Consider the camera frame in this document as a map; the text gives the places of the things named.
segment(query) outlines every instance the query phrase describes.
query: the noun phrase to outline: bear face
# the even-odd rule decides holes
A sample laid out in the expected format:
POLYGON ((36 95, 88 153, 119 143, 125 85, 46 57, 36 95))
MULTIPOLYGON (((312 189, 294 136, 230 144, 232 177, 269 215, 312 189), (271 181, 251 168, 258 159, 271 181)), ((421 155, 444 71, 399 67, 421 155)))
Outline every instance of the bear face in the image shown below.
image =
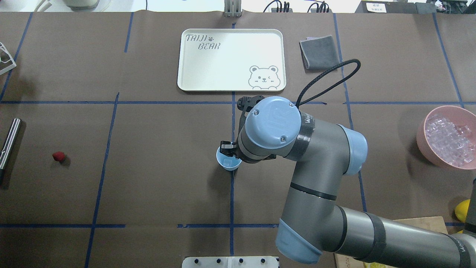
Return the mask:
POLYGON ((276 66, 270 66, 269 68, 251 66, 249 71, 251 72, 251 76, 248 83, 253 87, 253 90, 276 90, 279 84, 281 84, 281 80, 278 78, 278 68, 276 66))

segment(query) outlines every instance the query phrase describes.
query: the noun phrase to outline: white cable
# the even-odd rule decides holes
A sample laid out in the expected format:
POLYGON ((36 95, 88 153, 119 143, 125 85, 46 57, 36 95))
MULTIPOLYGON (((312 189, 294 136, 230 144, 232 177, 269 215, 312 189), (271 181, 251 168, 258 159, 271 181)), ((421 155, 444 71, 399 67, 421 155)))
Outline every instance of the white cable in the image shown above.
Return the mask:
POLYGON ((44 2, 45 2, 45 0, 39 0, 39 1, 38 1, 38 4, 37 4, 36 7, 35 7, 35 12, 38 11, 38 9, 41 7, 41 5, 42 5, 44 2))
POLYGON ((38 10, 38 12, 45 12, 45 10, 49 9, 50 6, 52 6, 52 4, 47 1, 46 4, 44 4, 43 7, 38 10))
POLYGON ((104 12, 104 10, 106 10, 111 5, 111 2, 112 0, 109 0, 109 3, 103 9, 101 9, 100 12, 104 12))

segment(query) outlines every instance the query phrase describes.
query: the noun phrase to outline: blue cup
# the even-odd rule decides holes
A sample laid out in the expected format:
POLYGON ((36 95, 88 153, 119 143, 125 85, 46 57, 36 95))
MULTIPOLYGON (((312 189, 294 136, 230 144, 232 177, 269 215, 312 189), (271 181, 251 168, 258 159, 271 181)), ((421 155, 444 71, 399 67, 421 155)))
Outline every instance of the blue cup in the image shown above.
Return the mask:
POLYGON ((234 156, 226 156, 222 153, 220 153, 220 147, 218 147, 217 150, 217 161, 220 166, 222 166, 224 169, 228 171, 233 171, 239 167, 239 164, 241 164, 241 159, 236 158, 234 156))

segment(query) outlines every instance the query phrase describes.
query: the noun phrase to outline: black band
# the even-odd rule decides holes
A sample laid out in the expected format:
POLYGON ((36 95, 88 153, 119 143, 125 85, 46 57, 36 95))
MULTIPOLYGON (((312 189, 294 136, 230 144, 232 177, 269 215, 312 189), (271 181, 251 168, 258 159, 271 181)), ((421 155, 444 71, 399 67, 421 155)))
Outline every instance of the black band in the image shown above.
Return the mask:
POLYGON ((468 249, 466 248, 463 242, 452 237, 451 235, 444 234, 449 237, 456 244, 456 247, 459 251, 459 268, 468 268, 471 267, 471 256, 469 255, 468 249))
POLYGON ((342 228, 343 231, 342 231, 342 236, 340 237, 339 244, 337 245, 336 249, 334 249, 331 252, 338 251, 342 247, 342 245, 344 244, 344 240, 346 240, 346 236, 347 236, 347 215, 346 215, 346 212, 340 206, 337 206, 337 207, 340 209, 340 212, 342 213, 342 218, 344 219, 344 226, 342 228))
POLYGON ((310 195, 317 196, 317 197, 322 197, 322 198, 329 199, 329 200, 332 200, 332 201, 335 201, 337 199, 337 196, 329 195, 329 194, 326 194, 326 193, 321 193, 319 191, 306 188, 304 186, 301 186, 299 184, 295 184, 293 182, 291 183, 290 187, 294 188, 298 191, 304 192, 306 194, 310 194, 310 195))
POLYGON ((470 224, 470 223, 465 223, 465 230, 468 230, 472 233, 476 234, 476 225, 470 224))
POLYGON ((374 226, 374 244, 372 245, 370 253, 366 257, 356 260, 369 263, 378 262, 380 257, 384 253, 385 247, 387 246, 387 235, 385 233, 385 226, 379 217, 367 212, 364 213, 368 215, 374 226))
POLYGON ((301 112, 301 129, 299 130, 299 134, 296 137, 291 151, 285 157, 286 159, 298 161, 304 155, 314 132, 314 124, 314 117, 312 117, 312 115, 301 112))

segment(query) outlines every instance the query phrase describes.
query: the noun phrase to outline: gray robot arm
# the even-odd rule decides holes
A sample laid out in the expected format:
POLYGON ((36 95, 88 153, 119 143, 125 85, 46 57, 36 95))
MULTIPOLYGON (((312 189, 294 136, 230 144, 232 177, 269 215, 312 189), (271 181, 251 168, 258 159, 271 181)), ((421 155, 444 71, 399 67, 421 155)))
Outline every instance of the gray robot arm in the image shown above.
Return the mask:
POLYGON ((473 232, 449 236, 336 205, 342 175, 356 174, 367 157, 362 134, 277 96, 258 99, 248 112, 237 141, 222 142, 220 151, 248 163, 273 155, 296 161, 276 238, 283 255, 308 264, 328 251, 401 268, 476 268, 471 211, 473 232))

